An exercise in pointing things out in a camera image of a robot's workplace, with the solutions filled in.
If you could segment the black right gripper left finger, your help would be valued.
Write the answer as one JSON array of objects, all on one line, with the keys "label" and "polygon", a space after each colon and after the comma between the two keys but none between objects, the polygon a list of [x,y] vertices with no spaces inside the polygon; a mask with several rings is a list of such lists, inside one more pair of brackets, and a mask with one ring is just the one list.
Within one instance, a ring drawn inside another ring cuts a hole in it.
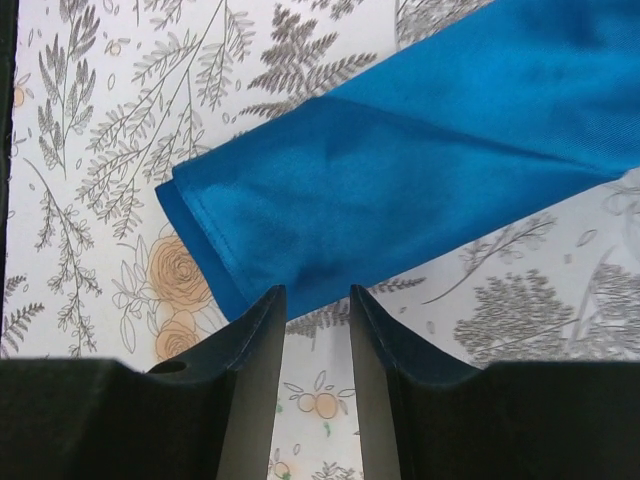
[{"label": "black right gripper left finger", "polygon": [[263,479],[285,289],[145,373],[113,359],[1,364],[5,479]]}]

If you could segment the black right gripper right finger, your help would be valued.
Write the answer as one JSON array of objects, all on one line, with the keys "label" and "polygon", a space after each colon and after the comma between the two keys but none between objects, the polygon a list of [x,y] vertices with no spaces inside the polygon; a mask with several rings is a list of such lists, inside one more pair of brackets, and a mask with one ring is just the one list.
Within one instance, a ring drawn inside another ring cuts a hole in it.
[{"label": "black right gripper right finger", "polygon": [[350,292],[368,479],[635,479],[635,362],[499,362],[478,369]]}]

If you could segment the blue satin napkin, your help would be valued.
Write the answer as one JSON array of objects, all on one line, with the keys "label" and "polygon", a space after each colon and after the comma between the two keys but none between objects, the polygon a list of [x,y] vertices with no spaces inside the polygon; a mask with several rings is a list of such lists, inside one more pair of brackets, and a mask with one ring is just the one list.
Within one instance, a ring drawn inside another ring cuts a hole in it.
[{"label": "blue satin napkin", "polygon": [[638,3],[495,1],[156,194],[227,319],[295,318],[638,164]]}]

